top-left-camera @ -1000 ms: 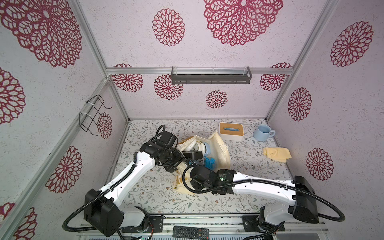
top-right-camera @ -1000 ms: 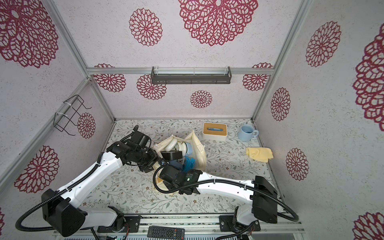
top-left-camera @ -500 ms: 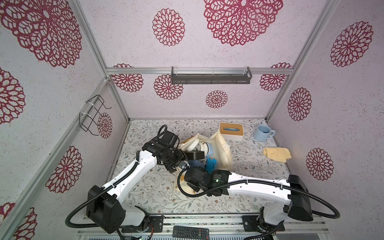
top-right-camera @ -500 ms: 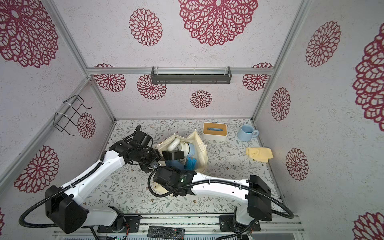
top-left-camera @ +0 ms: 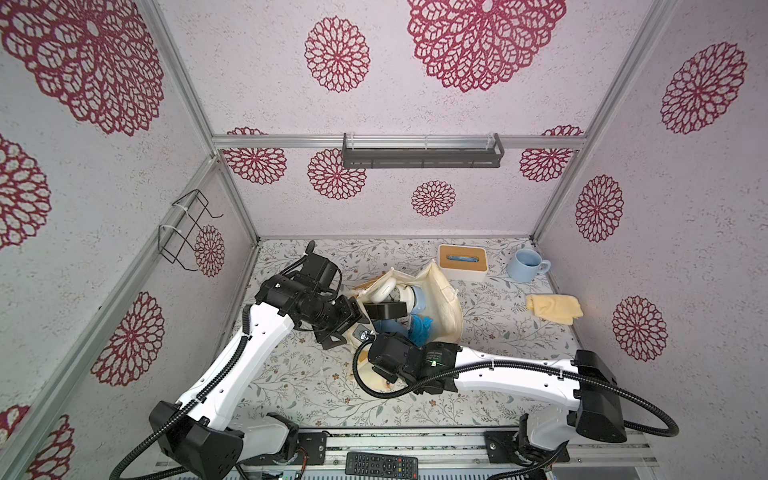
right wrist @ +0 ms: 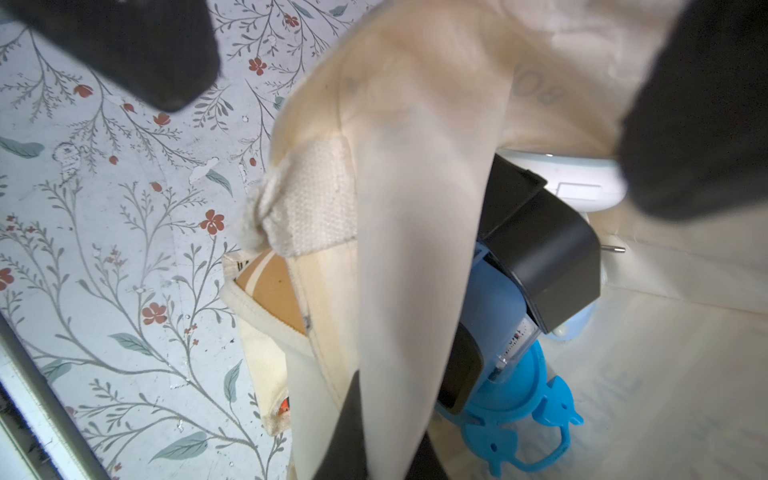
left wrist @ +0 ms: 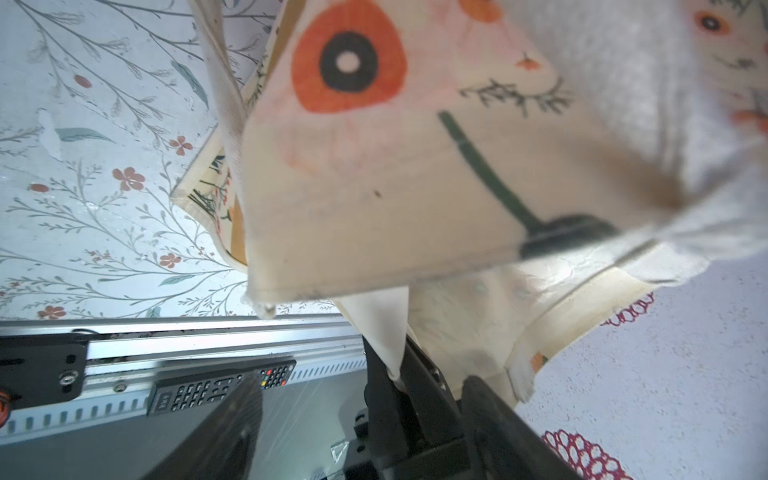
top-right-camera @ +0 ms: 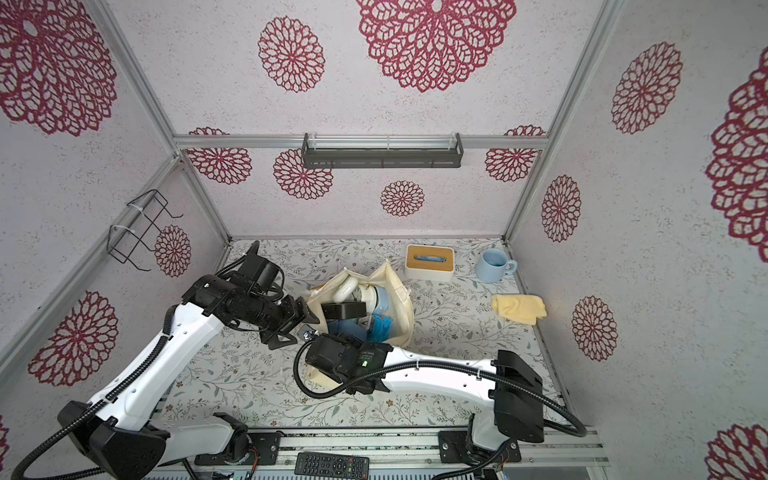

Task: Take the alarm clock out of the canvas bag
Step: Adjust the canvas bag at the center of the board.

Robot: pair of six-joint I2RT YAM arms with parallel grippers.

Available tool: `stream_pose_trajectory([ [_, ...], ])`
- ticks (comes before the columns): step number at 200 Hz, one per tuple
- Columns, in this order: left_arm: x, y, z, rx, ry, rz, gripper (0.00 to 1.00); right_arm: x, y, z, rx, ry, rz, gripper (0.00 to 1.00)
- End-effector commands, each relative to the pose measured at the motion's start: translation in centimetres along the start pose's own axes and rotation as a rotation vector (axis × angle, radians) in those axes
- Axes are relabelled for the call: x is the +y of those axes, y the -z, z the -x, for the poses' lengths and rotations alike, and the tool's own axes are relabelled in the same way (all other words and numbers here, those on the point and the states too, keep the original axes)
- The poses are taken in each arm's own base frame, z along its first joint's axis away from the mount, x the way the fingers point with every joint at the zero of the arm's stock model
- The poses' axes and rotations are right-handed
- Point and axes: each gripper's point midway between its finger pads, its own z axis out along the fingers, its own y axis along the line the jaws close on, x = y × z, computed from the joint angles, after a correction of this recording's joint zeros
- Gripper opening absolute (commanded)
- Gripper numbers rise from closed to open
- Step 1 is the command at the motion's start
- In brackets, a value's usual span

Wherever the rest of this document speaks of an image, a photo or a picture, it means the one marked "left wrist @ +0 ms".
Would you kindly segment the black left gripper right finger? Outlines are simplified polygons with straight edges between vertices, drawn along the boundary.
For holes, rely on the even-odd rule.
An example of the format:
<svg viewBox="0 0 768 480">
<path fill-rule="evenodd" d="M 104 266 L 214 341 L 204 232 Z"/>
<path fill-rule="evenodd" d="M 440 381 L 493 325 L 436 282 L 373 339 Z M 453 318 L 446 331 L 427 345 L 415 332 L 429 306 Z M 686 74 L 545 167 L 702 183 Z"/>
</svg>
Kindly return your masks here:
<svg viewBox="0 0 768 480">
<path fill-rule="evenodd" d="M 481 378 L 464 381 L 461 415 L 474 479 L 579 477 Z"/>
</svg>

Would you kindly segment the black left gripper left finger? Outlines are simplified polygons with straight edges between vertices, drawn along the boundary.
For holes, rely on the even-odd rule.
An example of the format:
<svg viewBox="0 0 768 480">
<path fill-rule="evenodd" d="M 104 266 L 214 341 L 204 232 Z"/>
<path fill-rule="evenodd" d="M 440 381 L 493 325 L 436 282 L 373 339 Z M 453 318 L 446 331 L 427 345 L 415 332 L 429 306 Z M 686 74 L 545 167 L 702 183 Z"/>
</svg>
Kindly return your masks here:
<svg viewBox="0 0 768 480">
<path fill-rule="evenodd" d="M 146 479 L 246 479 L 263 418 L 263 394 L 247 374 Z"/>
</svg>

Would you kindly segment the cream floral canvas bag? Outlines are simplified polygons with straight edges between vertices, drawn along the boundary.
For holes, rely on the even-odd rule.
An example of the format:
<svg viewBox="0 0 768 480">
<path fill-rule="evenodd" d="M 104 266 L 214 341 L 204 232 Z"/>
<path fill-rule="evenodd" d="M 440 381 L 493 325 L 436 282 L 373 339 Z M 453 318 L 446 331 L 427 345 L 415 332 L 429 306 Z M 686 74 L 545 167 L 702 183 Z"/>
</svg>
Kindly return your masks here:
<svg viewBox="0 0 768 480">
<path fill-rule="evenodd" d="M 629 301 L 767 247 L 763 1 L 291 1 L 246 100 L 190 5 L 243 300 L 528 400 Z"/>
</svg>

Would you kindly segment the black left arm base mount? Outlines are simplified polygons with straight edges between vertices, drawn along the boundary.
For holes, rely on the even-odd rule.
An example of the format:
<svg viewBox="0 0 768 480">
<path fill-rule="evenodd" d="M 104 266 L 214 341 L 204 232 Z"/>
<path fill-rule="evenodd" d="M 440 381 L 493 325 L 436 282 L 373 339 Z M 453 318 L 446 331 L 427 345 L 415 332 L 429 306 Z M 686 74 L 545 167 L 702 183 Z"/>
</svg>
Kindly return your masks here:
<svg viewBox="0 0 768 480">
<path fill-rule="evenodd" d="M 15 410 L 71 401 L 81 395 L 88 340 L 80 334 L 1 339 L 1 423 Z"/>
</svg>

